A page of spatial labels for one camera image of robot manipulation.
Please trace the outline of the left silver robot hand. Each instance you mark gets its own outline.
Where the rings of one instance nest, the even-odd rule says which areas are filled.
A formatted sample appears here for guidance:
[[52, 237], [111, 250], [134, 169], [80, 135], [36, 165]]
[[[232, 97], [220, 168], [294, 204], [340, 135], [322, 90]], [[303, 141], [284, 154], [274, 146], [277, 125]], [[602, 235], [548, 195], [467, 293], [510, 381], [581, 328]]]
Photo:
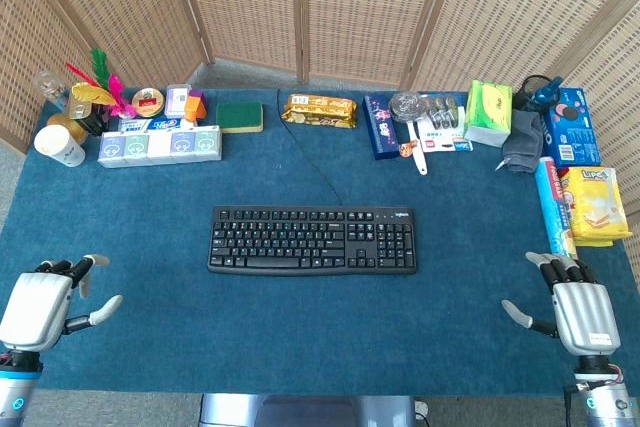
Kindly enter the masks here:
[[45, 260], [34, 271], [21, 274], [1, 319], [1, 343], [12, 351], [40, 353], [51, 349], [63, 335], [111, 318], [124, 300], [121, 295], [87, 315], [69, 315], [74, 293], [83, 299], [89, 295], [91, 269], [109, 264], [106, 256], [88, 254], [75, 264]]

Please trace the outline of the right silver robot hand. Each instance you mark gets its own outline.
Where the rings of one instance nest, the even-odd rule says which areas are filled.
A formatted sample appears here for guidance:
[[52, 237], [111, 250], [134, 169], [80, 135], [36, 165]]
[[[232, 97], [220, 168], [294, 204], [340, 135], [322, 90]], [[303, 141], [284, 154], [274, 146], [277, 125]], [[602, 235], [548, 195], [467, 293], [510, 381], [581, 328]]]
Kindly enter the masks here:
[[571, 257], [528, 252], [526, 258], [540, 271], [551, 295], [555, 320], [547, 322], [522, 312], [504, 299], [501, 305], [521, 327], [558, 338], [577, 357], [609, 356], [621, 345], [606, 287], [582, 261]]

